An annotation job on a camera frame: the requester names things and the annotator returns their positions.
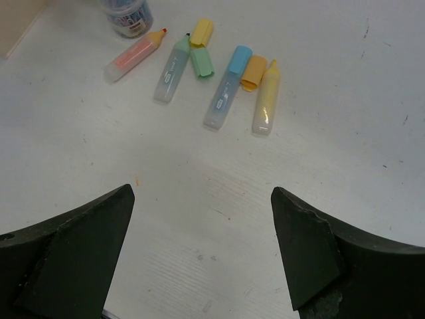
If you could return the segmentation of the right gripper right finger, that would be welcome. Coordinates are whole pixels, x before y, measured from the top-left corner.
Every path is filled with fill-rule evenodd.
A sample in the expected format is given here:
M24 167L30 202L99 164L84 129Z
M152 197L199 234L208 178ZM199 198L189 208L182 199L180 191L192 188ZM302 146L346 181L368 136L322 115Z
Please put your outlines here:
M424 248L368 233L276 187L276 236L301 318L423 318Z

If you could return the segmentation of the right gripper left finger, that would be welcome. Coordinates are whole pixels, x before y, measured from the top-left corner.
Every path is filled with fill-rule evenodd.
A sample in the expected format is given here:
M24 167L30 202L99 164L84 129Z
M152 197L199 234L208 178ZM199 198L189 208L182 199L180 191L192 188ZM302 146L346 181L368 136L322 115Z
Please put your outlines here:
M101 318L131 219L125 184L1 235L2 318Z

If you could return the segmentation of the blue capped highlighter pen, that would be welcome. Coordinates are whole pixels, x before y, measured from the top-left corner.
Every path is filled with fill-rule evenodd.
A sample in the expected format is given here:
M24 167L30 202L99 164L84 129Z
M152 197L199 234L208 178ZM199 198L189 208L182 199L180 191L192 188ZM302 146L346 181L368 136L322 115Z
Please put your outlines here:
M252 49L249 47L239 45L235 48L205 115L203 124L206 127L212 130L221 129L251 57Z

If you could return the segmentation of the paperclip jar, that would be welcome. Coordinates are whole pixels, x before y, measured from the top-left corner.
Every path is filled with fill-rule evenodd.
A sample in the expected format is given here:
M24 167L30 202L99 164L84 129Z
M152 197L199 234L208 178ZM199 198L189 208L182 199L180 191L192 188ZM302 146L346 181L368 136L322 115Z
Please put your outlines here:
M137 38L150 30L153 16L146 0L98 1L113 30L126 38Z

